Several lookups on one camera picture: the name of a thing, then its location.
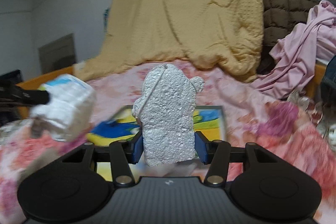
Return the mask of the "white textured foam sponge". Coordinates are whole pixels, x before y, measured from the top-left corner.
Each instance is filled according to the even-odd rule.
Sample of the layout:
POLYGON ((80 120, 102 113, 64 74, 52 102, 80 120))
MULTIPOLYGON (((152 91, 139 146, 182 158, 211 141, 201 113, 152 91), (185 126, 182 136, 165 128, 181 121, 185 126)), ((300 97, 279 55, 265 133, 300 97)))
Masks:
POLYGON ((195 157, 193 113, 204 85, 201 77, 189 79, 173 64, 158 65, 147 74, 132 115, 142 127, 148 166, 195 157))

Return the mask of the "white tissue pack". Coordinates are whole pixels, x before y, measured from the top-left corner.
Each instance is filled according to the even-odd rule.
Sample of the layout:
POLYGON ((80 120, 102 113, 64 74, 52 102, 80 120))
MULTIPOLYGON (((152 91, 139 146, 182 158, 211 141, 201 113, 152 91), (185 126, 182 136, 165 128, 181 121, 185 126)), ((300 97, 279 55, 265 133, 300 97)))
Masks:
POLYGON ((96 102, 96 91, 73 75, 64 74, 40 86, 47 91, 49 103, 34 106, 29 117, 40 119, 52 139, 73 141, 89 127, 96 102))

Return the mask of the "yellow blue cartoon towel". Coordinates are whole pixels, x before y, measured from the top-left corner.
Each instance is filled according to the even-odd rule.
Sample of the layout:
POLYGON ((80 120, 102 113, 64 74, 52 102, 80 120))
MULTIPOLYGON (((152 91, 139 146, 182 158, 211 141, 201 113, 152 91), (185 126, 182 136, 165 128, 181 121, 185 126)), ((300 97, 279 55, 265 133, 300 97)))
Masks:
MULTIPOLYGON (((99 123, 86 134, 87 141, 105 147, 118 140, 132 139, 140 126, 126 105, 106 121, 99 123)), ((193 113, 194 130, 201 131, 209 140, 226 139, 225 115, 220 106, 198 106, 193 113)))

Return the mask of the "grey shallow box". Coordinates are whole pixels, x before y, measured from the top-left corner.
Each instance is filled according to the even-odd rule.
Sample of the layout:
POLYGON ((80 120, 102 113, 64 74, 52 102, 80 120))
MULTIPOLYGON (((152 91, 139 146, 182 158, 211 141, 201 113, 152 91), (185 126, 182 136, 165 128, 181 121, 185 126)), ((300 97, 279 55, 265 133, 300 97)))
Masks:
MULTIPOLYGON (((107 147, 117 140, 131 140, 138 133, 139 125, 131 114, 132 106, 120 108, 116 114, 99 123, 87 134, 87 140, 96 146, 107 147)), ((226 123, 221 106, 198 106, 193 113, 194 130, 201 131, 207 139, 225 140, 226 123)), ((208 167, 203 165, 198 157, 193 160, 149 167, 144 157, 137 164, 131 164, 130 169, 136 180, 140 176, 181 177, 199 176, 205 178, 208 167)))

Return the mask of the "pink floral bedsheet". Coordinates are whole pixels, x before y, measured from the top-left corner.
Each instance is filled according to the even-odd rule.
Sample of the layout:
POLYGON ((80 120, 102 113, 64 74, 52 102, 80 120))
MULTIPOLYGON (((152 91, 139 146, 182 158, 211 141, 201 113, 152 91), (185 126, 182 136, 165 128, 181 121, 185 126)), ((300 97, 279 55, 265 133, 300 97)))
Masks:
MULTIPOLYGON (((180 60, 174 65, 187 77, 204 79, 205 87, 197 96, 197 104, 223 108, 226 137, 232 146, 242 147, 253 141, 311 175, 322 188, 315 219, 319 223, 335 223, 335 154, 303 110, 266 96, 220 69, 199 71, 180 60)), ((17 201, 20 180, 83 144, 94 126, 131 105, 140 96, 142 83, 153 67, 147 63, 91 81, 97 94, 96 105, 89 128, 73 141, 55 141, 48 131, 34 138, 29 119, 1 128, 1 223, 25 220, 17 201)))

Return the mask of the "pink crumpled cloth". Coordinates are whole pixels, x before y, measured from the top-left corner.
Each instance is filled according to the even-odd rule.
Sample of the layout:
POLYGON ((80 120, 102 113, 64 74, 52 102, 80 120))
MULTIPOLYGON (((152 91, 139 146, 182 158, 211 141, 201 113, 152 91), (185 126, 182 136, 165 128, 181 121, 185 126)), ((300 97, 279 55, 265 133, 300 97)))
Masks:
POLYGON ((270 51, 276 65, 251 87, 277 99, 302 91, 315 75, 316 61, 335 56, 335 6, 322 0, 309 10, 307 22, 296 24, 270 51))

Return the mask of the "yellow quilted blanket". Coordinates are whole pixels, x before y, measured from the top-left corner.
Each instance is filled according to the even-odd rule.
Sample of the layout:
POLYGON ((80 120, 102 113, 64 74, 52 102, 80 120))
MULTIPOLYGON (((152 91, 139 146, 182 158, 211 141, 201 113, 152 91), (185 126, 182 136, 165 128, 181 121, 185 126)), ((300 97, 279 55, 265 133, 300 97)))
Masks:
POLYGON ((263 0, 112 0, 101 52, 75 76, 88 81, 182 59, 248 83, 256 78, 263 34, 263 0))

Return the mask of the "blue denim jeans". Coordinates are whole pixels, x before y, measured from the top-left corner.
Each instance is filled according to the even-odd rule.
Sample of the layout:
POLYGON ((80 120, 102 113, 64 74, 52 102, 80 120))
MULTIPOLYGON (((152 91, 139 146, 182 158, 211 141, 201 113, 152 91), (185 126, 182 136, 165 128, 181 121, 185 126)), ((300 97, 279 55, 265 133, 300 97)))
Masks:
POLYGON ((336 56, 326 67, 321 84, 321 98, 324 104, 335 105, 336 101, 336 56))

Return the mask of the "brown puffer jacket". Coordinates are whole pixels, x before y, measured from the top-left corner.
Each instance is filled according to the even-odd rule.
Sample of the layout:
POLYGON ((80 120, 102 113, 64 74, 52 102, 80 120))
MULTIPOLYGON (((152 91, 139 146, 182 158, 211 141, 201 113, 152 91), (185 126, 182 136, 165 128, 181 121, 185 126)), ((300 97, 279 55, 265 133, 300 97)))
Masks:
POLYGON ((263 0, 264 37, 259 75, 268 74, 275 67, 269 53, 278 40, 291 33, 296 24, 306 23, 309 10, 317 4, 317 0, 263 0))

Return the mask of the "dark wall panel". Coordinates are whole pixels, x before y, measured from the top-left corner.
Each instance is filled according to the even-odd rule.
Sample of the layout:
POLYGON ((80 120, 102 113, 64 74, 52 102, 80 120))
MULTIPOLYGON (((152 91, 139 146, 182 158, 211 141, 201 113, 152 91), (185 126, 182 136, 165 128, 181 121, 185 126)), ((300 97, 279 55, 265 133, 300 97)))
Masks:
POLYGON ((74 35, 69 34, 41 46, 38 53, 43 74, 70 67, 77 61, 74 35))

